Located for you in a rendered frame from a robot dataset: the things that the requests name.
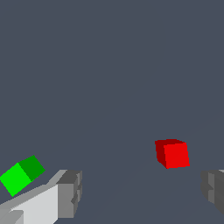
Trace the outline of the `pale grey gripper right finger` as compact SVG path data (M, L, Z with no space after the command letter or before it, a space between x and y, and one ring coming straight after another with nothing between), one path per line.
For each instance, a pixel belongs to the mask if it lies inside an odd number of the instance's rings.
M200 178L203 196L224 214L224 170L202 171Z

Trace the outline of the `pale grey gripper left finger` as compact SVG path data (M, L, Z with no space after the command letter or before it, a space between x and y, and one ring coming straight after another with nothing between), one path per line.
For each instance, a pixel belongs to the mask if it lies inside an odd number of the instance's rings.
M82 171L59 170L38 186L0 205L0 224L55 224L73 218L82 195Z

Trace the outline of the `green cube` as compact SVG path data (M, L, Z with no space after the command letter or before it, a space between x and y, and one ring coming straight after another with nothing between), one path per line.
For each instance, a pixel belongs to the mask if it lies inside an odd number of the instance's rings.
M27 187L34 179L45 171L35 156L28 157L13 165L0 176L0 182L11 197Z

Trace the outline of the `red cube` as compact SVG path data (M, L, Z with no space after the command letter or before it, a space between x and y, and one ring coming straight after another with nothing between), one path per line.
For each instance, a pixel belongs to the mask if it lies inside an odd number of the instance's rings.
M182 168L190 165L187 144L178 139L157 140L155 142L157 161L166 169Z

